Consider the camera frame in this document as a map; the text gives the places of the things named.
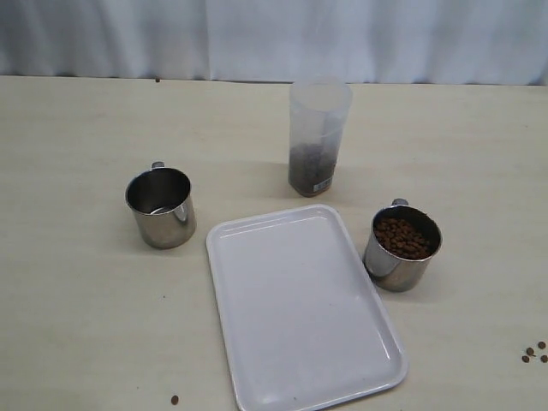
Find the tall translucent plastic container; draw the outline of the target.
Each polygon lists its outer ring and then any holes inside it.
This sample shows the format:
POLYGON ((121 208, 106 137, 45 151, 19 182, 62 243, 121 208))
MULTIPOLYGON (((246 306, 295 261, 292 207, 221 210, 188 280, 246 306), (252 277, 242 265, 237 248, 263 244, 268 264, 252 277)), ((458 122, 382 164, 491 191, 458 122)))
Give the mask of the tall translucent plastic container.
POLYGON ((298 80, 289 89, 289 184, 304 197, 332 184, 352 103, 350 87, 332 76, 298 80))

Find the white plastic tray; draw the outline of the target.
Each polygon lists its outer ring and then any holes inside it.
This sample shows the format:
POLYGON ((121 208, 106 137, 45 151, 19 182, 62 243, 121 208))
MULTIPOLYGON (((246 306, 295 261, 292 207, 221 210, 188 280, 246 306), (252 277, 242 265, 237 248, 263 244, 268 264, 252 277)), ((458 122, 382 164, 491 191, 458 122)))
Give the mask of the white plastic tray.
POLYGON ((334 208, 221 223, 206 250, 239 409, 320 410, 406 378, 402 341, 334 208))

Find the right steel mug with kibble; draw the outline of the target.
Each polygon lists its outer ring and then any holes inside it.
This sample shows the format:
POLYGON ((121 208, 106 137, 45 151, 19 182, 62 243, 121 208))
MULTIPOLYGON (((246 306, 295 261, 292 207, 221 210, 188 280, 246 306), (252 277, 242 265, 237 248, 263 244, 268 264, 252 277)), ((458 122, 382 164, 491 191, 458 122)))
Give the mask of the right steel mug with kibble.
POLYGON ((396 198, 373 217, 362 261, 380 288, 405 292, 418 284, 441 246, 435 221, 396 198))

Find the white curtain backdrop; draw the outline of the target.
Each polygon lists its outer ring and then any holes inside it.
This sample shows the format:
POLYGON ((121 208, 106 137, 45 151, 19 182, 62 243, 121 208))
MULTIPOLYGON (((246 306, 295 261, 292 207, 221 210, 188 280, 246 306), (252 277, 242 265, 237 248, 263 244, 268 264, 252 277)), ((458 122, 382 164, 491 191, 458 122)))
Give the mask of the white curtain backdrop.
POLYGON ((3 74, 545 85, 544 1, 4 1, 3 74))

